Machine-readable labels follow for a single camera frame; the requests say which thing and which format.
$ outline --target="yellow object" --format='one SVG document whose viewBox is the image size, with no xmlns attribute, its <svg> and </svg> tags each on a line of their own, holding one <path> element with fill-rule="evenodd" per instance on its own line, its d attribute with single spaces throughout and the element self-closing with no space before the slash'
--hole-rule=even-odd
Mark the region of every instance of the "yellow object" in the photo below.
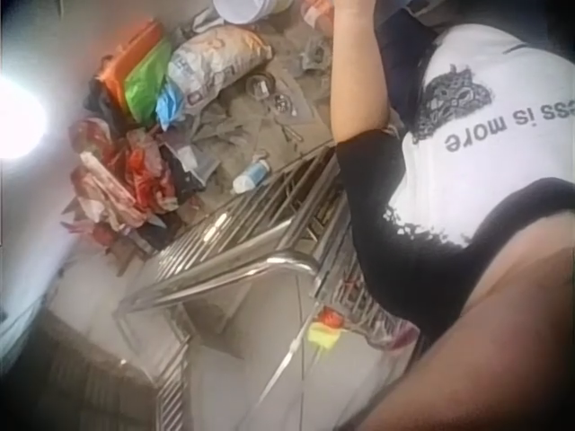
<svg viewBox="0 0 575 431">
<path fill-rule="evenodd" d="M 320 321 L 312 323 L 307 331 L 307 340 L 325 350 L 331 350 L 340 340 L 342 329 L 335 330 Z"/>
</svg>

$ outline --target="red object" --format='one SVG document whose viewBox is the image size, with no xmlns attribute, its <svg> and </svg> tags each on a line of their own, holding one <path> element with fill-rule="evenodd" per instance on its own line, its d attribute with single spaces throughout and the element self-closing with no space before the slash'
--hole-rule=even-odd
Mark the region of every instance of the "red object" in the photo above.
<svg viewBox="0 0 575 431">
<path fill-rule="evenodd" d="M 333 37 L 334 9 L 330 0 L 302 0 L 301 14 L 311 27 Z"/>
<path fill-rule="evenodd" d="M 319 313 L 317 320 L 333 330 L 340 330 L 343 328 L 343 324 L 345 323 L 341 314 L 327 307 L 324 307 Z"/>
<path fill-rule="evenodd" d="M 118 235 L 107 223 L 96 223 L 93 227 L 92 237 L 96 242 L 104 247 L 111 247 L 118 238 Z"/>
</svg>

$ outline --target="black graphic print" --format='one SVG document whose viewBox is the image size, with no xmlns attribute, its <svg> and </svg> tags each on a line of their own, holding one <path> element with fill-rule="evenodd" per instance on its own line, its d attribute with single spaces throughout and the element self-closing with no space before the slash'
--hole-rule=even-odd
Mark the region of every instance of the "black graphic print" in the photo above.
<svg viewBox="0 0 575 431">
<path fill-rule="evenodd" d="M 413 143 L 433 137 L 449 121 L 462 119 L 490 105 L 491 92 L 473 82 L 471 69 L 460 72 L 455 66 L 425 87 L 416 113 Z"/>
</svg>

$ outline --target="metal rod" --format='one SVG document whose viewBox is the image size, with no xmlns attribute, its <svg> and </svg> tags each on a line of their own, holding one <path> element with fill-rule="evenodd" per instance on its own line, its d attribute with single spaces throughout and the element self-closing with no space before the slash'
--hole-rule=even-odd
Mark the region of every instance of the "metal rod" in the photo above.
<svg viewBox="0 0 575 431">
<path fill-rule="evenodd" d="M 227 244 L 234 239 L 234 236 L 239 228 L 236 229 L 236 227 L 234 227 L 234 229 L 231 229 L 231 227 L 243 223 L 243 220 L 246 218 L 245 209 L 248 207 L 248 205 L 250 205 L 250 202 L 252 202 L 253 198 L 255 198 L 260 193 L 260 191 L 261 191 L 260 189 L 256 189 L 252 193 L 246 193 L 244 195 L 244 198 L 241 199 L 242 202 L 241 205 L 237 205 L 236 207 L 234 207 L 234 209 L 232 210 L 233 214 L 230 217 L 230 226 L 229 228 L 226 229 L 226 233 L 228 232 L 231 233 L 228 234 L 227 236 L 221 235 L 216 241 L 214 241 L 212 247 L 213 249 L 215 249 L 219 243 L 223 242 L 223 245 L 221 245 L 217 250 L 218 252 L 221 252 L 227 246 Z"/>
<path fill-rule="evenodd" d="M 222 245 L 220 245 L 219 249 L 217 250 L 218 252 L 221 252 L 223 249 L 225 249 L 229 245 L 229 243 L 234 239 L 234 237 L 238 234 L 238 232 L 240 232 L 245 222 L 248 221 L 248 219 L 252 216 L 254 211 L 256 211 L 262 200 L 268 195 L 268 193 L 270 193 L 270 190 L 273 189 L 273 187 L 281 179 L 281 177 L 282 175 L 279 174 L 278 177 L 274 179 L 269 185 L 264 186 L 263 189 L 260 188 L 260 190 L 262 190 L 261 192 L 254 193 L 254 196 L 258 194 L 257 200 L 253 203 L 252 207 L 247 212 L 244 212 L 245 214 L 243 214 L 243 216 L 237 222 L 232 233 L 223 241 Z"/>
<path fill-rule="evenodd" d="M 179 267 L 185 261 L 188 256 L 190 255 L 191 251 L 195 250 L 199 244 L 201 244 L 201 238 L 206 234 L 208 229 L 211 227 L 210 221 L 214 217 L 209 217 L 204 220 L 202 224 L 198 226 L 197 233 L 193 236 L 193 241 L 190 241 L 177 256 L 174 256 L 173 262 L 170 267 L 164 272 L 162 279 L 159 281 L 163 281 L 168 277 L 173 276 L 179 272 Z"/>
<path fill-rule="evenodd" d="M 178 292 L 166 293 L 156 298 L 145 299 L 133 303 L 128 312 L 143 311 L 150 308 L 166 307 L 190 300 L 193 296 L 212 292 L 232 284 L 253 279 L 267 274 L 272 270 L 289 268 L 314 278 L 319 270 L 317 263 L 308 255 L 299 251 L 275 251 L 267 257 L 253 260 L 240 268 L 229 270 L 204 282 L 182 289 Z"/>
<path fill-rule="evenodd" d="M 294 355 L 297 353 L 297 350 L 299 350 L 299 348 L 301 347 L 302 341 L 304 340 L 304 337 L 305 337 L 305 334 L 307 333 L 308 328 L 314 322 L 315 316 L 317 315 L 317 313 L 319 312 L 319 310 L 321 308 L 322 308 L 322 306 L 319 303 L 314 304 L 314 308 L 313 308 L 312 312 L 309 313 L 309 315 L 307 316 L 307 319 L 305 319 L 305 321 L 302 324 L 296 337 L 294 338 L 294 340 L 289 345 L 289 350 L 287 351 L 287 354 L 284 356 L 283 360 L 279 364 L 279 366 L 276 369 L 276 371 L 274 372 L 274 374 L 268 380 L 268 383 L 266 384 L 265 388 L 263 389 L 263 392 L 261 393 L 260 398 L 253 405 L 253 407 L 248 410 L 248 412 L 242 418 L 242 420 L 240 421 L 240 423 L 238 424 L 236 429 L 240 430 L 240 429 L 242 429 L 244 424 L 249 423 L 249 420 L 252 418 L 253 414 L 258 410 L 258 408 L 265 401 L 265 399 L 268 398 L 268 395 L 270 395 L 271 390 L 278 383 L 279 378 L 286 371 L 286 369 L 288 368 L 288 365 L 291 363 L 292 359 L 294 358 Z"/>
<path fill-rule="evenodd" d="M 207 260 L 205 262 L 201 262 L 200 264 L 190 268 L 186 271 L 181 272 L 180 274 L 174 276 L 169 280 L 162 281 L 160 283 L 153 284 L 144 290 L 140 290 L 135 292 L 134 294 L 127 296 L 124 298 L 119 305 L 119 310 L 122 312 L 127 312 L 128 309 L 131 308 L 133 303 L 138 301 L 145 300 L 146 298 L 153 298 L 159 295 L 159 291 L 169 287 L 173 283 L 177 283 L 184 280 L 190 280 L 194 277 L 200 276 L 202 273 L 205 273 L 208 270 L 211 270 L 215 267 L 220 267 L 227 262 L 230 262 L 238 257 L 244 256 L 247 252 L 255 247 L 262 247 L 268 242 L 272 242 L 277 240 L 281 235 L 287 230 L 291 223 L 291 219 L 286 220 L 277 226 L 269 229 L 268 231 L 259 234 L 251 238 L 250 240 L 240 244 L 237 247 L 233 247 L 228 251 L 224 251 L 223 253 L 218 254 L 214 258 Z"/>
<path fill-rule="evenodd" d="M 276 200 L 283 194 L 284 190 L 286 189 L 286 187 L 288 186 L 288 184 L 294 179 L 294 177 L 296 176 L 297 172 L 301 169 L 302 165 L 304 163 L 300 163 L 299 165 L 297 165 L 290 173 L 289 175 L 283 180 L 283 182 L 281 183 L 281 185 L 276 189 L 275 193 L 273 194 L 273 196 L 271 197 L 270 201 L 266 204 L 266 206 L 262 209 L 262 211 L 260 211 L 260 213 L 255 217 L 255 219 L 248 225 L 248 227 L 245 229 L 245 231 L 243 232 L 242 236 L 240 237 L 240 241 L 242 242 L 244 241 L 248 236 L 250 236 L 253 232 L 253 230 L 257 227 L 257 225 L 261 222 L 261 220 L 263 219 L 263 217 L 265 217 L 268 214 L 268 211 L 270 211 L 270 209 L 273 207 L 273 205 L 275 204 Z"/>
<path fill-rule="evenodd" d="M 186 349 L 186 347 L 188 346 L 188 343 L 190 342 L 190 340 L 191 340 L 191 335 L 186 337 L 186 339 L 178 346 L 175 353 L 172 355 L 172 357 L 170 358 L 168 363 L 165 365 L 163 371 L 160 373 L 160 376 L 158 377 L 158 379 L 164 378 L 166 380 L 166 382 L 169 381 L 170 377 L 173 376 L 173 370 L 177 369 L 177 366 L 175 366 L 175 365 L 178 363 L 178 359 L 181 358 L 181 355 L 182 355 L 183 351 Z"/>
<path fill-rule="evenodd" d="M 325 253 L 328 246 L 335 241 L 333 238 L 336 229 L 342 229 L 345 232 L 345 227 L 342 228 L 342 224 L 348 224 L 349 216 L 344 213 L 349 212 L 348 210 L 348 196 L 342 193 L 337 206 L 333 210 L 332 218 L 330 219 L 327 226 L 323 230 L 320 240 L 315 245 L 312 256 L 321 264 L 325 260 Z"/>
<path fill-rule="evenodd" d="M 333 154 L 332 158 L 323 170 L 322 175 L 312 187 L 307 198 L 305 198 L 304 204 L 299 208 L 294 221 L 289 226 L 286 233 L 284 233 L 281 240 L 279 240 L 278 250 L 291 249 L 296 245 L 301 234 L 306 229 L 310 218 L 314 215 L 315 209 L 318 208 L 321 204 L 322 198 L 330 189 L 338 171 L 339 166 L 335 154 Z"/>
<path fill-rule="evenodd" d="M 264 190 L 263 193 L 261 193 L 263 196 L 265 196 L 265 194 L 267 193 L 267 190 Z M 242 213 L 245 209 L 245 207 L 252 201 L 252 199 L 256 196 L 256 193 L 252 193 L 250 195 L 247 196 L 246 199 L 242 199 L 241 202 L 243 202 L 241 205 L 238 205 L 237 207 L 235 207 L 234 211 L 237 209 L 237 211 L 239 213 Z M 258 200 L 256 201 L 256 203 L 254 204 L 255 206 L 258 205 L 258 202 L 260 201 L 261 197 L 258 198 Z M 211 242 L 203 242 L 201 244 L 200 247 L 198 247 L 196 250 L 194 250 L 194 252 L 190 255 L 190 257 L 188 258 L 185 266 L 182 268 L 182 270 L 187 270 L 190 269 L 194 263 L 198 260 L 198 257 L 202 254 L 202 252 L 206 249 L 206 247 L 209 247 L 209 244 Z"/>
<path fill-rule="evenodd" d="M 349 223 L 349 211 L 345 211 L 341 214 L 341 219 L 338 222 L 339 228 L 335 230 L 335 234 L 333 235 L 334 238 L 332 240 L 332 246 L 329 247 L 327 252 L 324 253 L 325 256 L 323 257 L 323 261 L 320 266 L 320 272 L 317 274 L 317 287 L 312 293 L 313 297 L 319 296 L 329 274 L 335 267 L 335 263 L 338 257 L 340 257 L 342 260 L 347 258 L 346 254 L 341 255 L 341 253 L 345 253 L 346 250 L 346 239 L 350 234 Z"/>
<path fill-rule="evenodd" d="M 291 204 L 292 200 L 294 199 L 294 197 L 297 195 L 297 192 L 299 192 L 299 190 L 301 190 L 302 187 L 304 187 L 304 185 L 307 183 L 307 180 L 309 179 L 309 177 L 312 175 L 312 173 L 315 171 L 315 168 L 317 167 L 317 165 L 323 160 L 325 154 L 327 153 L 327 150 L 323 150 L 321 153 L 319 153 L 315 159 L 310 163 L 310 165 L 307 168 L 307 171 L 305 171 L 304 176 L 299 180 L 299 182 L 297 183 L 297 185 L 294 187 L 293 190 L 291 190 L 291 192 L 289 193 L 289 195 L 287 196 L 287 199 L 284 201 L 283 204 L 281 204 L 281 207 L 279 207 L 278 212 L 273 216 L 273 218 L 271 219 L 270 223 L 268 224 L 268 226 L 275 224 L 278 219 L 281 217 L 281 214 L 285 211 L 285 209 Z M 296 169 L 294 169 L 295 171 L 298 171 L 300 169 L 301 166 L 298 166 Z"/>
<path fill-rule="evenodd" d="M 174 378 L 172 381 L 170 381 L 170 389 L 168 391 L 166 391 L 164 393 L 163 400 L 162 400 L 162 405 L 165 406 L 165 404 L 172 399 L 172 396 L 174 395 L 174 393 L 178 392 L 178 388 L 180 387 L 180 382 L 177 380 L 177 378 Z"/>
<path fill-rule="evenodd" d="M 173 250 L 170 251 L 169 255 L 165 256 L 166 262 L 162 265 L 162 268 L 158 271 L 158 276 L 156 280 L 161 280 L 164 275 L 168 272 L 169 268 L 171 268 L 174 262 L 178 259 L 180 253 L 185 252 L 185 250 L 192 246 L 194 241 L 199 238 L 199 228 L 190 231 L 187 235 L 181 238 L 180 243 L 178 246 Z"/>
<path fill-rule="evenodd" d="M 205 262 L 200 262 L 198 265 L 195 265 L 193 268 L 190 268 L 186 271 L 186 278 L 190 279 L 197 277 L 209 269 L 222 266 L 224 263 L 227 263 L 230 260 L 245 256 L 245 254 L 255 246 L 261 247 L 268 242 L 277 240 L 289 227 L 291 221 L 291 218 L 285 220 L 282 223 L 272 227 L 268 231 L 260 233 L 258 236 L 254 236 L 250 240 L 241 243 L 231 250 L 224 251 L 223 253 L 220 253 L 213 258 L 206 260 Z"/>
<path fill-rule="evenodd" d="M 175 391 L 169 399 L 166 399 L 164 406 L 165 406 L 165 411 L 170 411 L 173 409 L 173 407 L 177 407 L 177 401 L 181 401 L 182 398 L 182 390 L 181 390 L 181 382 L 178 382 L 177 386 L 176 386 L 179 390 Z"/>
<path fill-rule="evenodd" d="M 182 418 L 182 416 L 183 416 L 183 412 L 181 411 L 181 409 L 180 409 L 180 411 L 178 412 L 178 415 L 177 415 L 177 416 L 174 416 L 174 415 L 172 414 L 172 415 L 169 417 L 169 419 L 171 419 L 171 420 L 166 420 L 166 421 L 165 421 L 165 423 L 167 424 L 167 425 L 165 426 L 166 429 L 168 429 L 168 430 L 171 429 L 175 424 L 178 423 L 178 420 L 180 420 L 180 419 Z"/>
</svg>

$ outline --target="plastic bag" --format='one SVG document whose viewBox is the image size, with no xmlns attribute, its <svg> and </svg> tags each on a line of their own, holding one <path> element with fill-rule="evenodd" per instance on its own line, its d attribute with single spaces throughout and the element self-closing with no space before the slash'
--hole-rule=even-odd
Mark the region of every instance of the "plastic bag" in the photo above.
<svg viewBox="0 0 575 431">
<path fill-rule="evenodd" d="M 176 84 L 167 79 L 155 104 L 155 115 L 158 117 L 162 130 L 166 131 L 174 121 L 183 119 L 182 111 L 183 94 Z"/>
<path fill-rule="evenodd" d="M 271 47 L 256 34 L 226 25 L 176 49 L 168 76 L 185 96 L 184 113 L 198 115 L 222 89 L 271 57 Z"/>
<path fill-rule="evenodd" d="M 170 42 L 161 40 L 124 81 L 126 103 L 138 124 L 147 125 L 152 120 L 171 55 Z"/>
</svg>

